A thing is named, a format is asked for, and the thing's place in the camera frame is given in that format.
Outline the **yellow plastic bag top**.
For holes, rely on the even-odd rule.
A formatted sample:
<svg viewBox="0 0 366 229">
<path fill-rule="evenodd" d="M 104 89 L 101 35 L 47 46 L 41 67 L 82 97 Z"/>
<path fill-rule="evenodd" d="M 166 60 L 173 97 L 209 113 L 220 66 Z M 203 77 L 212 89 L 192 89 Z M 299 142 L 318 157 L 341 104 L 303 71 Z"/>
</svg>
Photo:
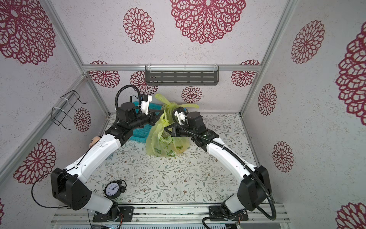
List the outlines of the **yellow plastic bag top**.
<svg viewBox="0 0 366 229">
<path fill-rule="evenodd" d="M 162 94 L 156 94 L 154 96 L 158 101 L 163 103 L 162 109 L 165 111 L 166 118 L 172 118 L 173 111 L 176 108 L 183 107 L 183 108 L 195 108 L 199 109 L 199 105 L 197 104 L 177 104 L 175 102 L 169 102 L 169 100 Z"/>
</svg>

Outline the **yellow plastic bag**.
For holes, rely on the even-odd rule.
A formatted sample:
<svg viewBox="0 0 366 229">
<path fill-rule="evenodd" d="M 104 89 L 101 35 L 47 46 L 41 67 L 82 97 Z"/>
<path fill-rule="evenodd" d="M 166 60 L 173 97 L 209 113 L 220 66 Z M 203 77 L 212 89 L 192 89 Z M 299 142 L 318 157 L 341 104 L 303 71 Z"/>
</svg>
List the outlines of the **yellow plastic bag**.
<svg viewBox="0 0 366 229">
<path fill-rule="evenodd" d="M 169 102 L 169 100 L 162 94 L 156 94 L 154 96 L 158 101 L 163 103 L 162 109 L 165 111 L 166 118 L 172 118 L 173 111 L 176 108 L 183 107 L 183 108 L 195 108 L 199 109 L 199 105 L 197 104 L 177 104 L 175 102 Z"/>
<path fill-rule="evenodd" d="M 147 155 L 157 157 L 176 157 L 190 147 L 187 137 L 171 137 L 166 131 L 171 123 L 164 111 L 159 121 L 151 128 L 146 140 Z"/>
</svg>

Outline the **yellow plastic bag bottom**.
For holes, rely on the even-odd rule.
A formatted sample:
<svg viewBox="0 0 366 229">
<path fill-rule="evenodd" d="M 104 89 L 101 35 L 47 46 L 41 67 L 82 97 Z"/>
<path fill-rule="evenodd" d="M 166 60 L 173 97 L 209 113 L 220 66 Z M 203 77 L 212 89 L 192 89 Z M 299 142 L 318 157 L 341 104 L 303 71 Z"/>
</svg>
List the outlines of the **yellow plastic bag bottom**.
<svg viewBox="0 0 366 229">
<path fill-rule="evenodd" d="M 187 137 L 171 137 L 166 131 L 171 123 L 164 111 L 159 121 L 151 128 L 146 140 L 147 155 L 157 157 L 176 157 L 190 147 Z"/>
</svg>

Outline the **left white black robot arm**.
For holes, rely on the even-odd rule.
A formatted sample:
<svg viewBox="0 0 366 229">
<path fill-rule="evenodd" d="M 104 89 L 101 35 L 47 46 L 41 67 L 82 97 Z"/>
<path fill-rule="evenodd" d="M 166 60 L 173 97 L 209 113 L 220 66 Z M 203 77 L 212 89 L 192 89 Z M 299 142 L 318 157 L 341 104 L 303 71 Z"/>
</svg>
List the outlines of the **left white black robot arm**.
<svg viewBox="0 0 366 229">
<path fill-rule="evenodd" d="M 123 146 L 133 131 L 145 125 L 155 125 L 163 110 L 150 110 L 148 106 L 137 107 L 123 103 L 117 109 L 116 119 L 105 134 L 83 156 L 65 169 L 56 168 L 51 173 L 51 189 L 54 198 L 73 210 L 92 210 L 113 220 L 119 214 L 118 204 L 93 193 L 86 182 L 91 174 L 111 155 Z"/>
</svg>

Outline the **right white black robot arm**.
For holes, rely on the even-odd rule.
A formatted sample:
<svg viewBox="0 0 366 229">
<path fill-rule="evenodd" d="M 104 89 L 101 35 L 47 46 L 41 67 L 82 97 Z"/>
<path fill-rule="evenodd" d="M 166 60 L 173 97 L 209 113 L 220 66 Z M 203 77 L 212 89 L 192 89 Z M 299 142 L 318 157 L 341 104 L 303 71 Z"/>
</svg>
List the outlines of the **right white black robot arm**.
<svg viewBox="0 0 366 229">
<path fill-rule="evenodd" d="M 190 113 L 180 107 L 173 111 L 172 119 L 173 124 L 165 128 L 171 137 L 191 138 L 198 147 L 214 156 L 237 179 L 237 193 L 224 201 L 224 206 L 229 212 L 235 213 L 243 209 L 260 210 L 260 205 L 265 200 L 270 204 L 271 210 L 275 211 L 269 172 L 265 167 L 250 164 L 233 152 L 216 132 L 206 128 L 199 112 Z"/>
</svg>

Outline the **teal plastic basket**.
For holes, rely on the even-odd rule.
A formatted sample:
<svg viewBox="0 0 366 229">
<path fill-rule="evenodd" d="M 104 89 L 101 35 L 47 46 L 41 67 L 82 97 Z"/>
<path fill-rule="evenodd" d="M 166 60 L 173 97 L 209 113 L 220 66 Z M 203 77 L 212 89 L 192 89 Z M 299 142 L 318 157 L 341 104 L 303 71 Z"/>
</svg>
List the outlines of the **teal plastic basket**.
<svg viewBox="0 0 366 229">
<path fill-rule="evenodd" d="M 162 105 L 150 103 L 149 110 L 161 110 Z M 144 128 L 138 128 L 133 131 L 133 136 L 129 139 L 131 141 L 136 141 L 140 143 L 146 143 L 148 135 L 150 133 L 152 126 L 145 125 Z"/>
</svg>

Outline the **plush doll toy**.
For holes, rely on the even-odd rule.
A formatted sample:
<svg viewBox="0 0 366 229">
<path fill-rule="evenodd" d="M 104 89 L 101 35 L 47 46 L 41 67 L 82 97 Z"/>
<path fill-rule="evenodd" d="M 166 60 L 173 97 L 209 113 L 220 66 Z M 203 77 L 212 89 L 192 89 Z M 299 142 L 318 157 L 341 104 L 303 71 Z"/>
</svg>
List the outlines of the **plush doll toy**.
<svg viewBox="0 0 366 229">
<path fill-rule="evenodd" d="M 89 144 L 89 148 L 91 148 L 95 143 L 97 143 L 99 140 L 101 139 L 101 136 L 95 136 L 92 140 L 91 140 L 91 142 L 90 142 L 90 144 Z"/>
</svg>

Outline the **black alarm clock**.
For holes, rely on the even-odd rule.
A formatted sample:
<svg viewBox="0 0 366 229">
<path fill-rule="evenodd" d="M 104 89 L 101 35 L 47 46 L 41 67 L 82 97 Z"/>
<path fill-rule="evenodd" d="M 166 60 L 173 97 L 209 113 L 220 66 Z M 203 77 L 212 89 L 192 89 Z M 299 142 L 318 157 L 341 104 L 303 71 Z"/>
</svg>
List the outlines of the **black alarm clock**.
<svg viewBox="0 0 366 229">
<path fill-rule="evenodd" d="M 116 180 L 108 183 L 104 189 L 104 195 L 110 199 L 116 199 L 126 191 L 127 183 L 124 180 Z"/>
</svg>

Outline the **grey wall shelf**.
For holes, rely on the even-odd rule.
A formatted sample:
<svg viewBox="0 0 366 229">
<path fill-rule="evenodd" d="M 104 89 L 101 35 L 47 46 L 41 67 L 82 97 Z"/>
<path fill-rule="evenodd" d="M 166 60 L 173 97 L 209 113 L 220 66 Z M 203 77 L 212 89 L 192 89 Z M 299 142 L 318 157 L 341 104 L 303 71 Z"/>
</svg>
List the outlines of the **grey wall shelf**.
<svg viewBox="0 0 366 229">
<path fill-rule="evenodd" d="M 156 86 L 213 86 L 219 83 L 217 65 L 203 67 L 145 66 L 147 85 Z"/>
</svg>

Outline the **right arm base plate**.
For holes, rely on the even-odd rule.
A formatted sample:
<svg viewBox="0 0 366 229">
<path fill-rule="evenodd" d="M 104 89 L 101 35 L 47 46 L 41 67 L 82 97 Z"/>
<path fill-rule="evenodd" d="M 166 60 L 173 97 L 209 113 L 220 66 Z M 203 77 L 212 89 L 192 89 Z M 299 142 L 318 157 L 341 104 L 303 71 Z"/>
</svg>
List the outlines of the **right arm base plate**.
<svg viewBox="0 0 366 229">
<path fill-rule="evenodd" d="M 211 205 L 209 206 L 209 218 L 211 221 L 248 221 L 247 211 L 231 213 L 225 206 Z"/>
</svg>

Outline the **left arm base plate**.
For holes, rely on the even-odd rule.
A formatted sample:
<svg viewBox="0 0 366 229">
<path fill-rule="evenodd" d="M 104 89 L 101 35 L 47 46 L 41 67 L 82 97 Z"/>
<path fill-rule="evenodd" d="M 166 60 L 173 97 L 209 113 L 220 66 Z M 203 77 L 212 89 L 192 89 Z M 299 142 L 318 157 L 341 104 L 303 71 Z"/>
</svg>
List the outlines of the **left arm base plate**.
<svg viewBox="0 0 366 229">
<path fill-rule="evenodd" d="M 96 212 L 92 222 L 131 222 L 134 207 L 114 206 L 106 214 Z"/>
</svg>

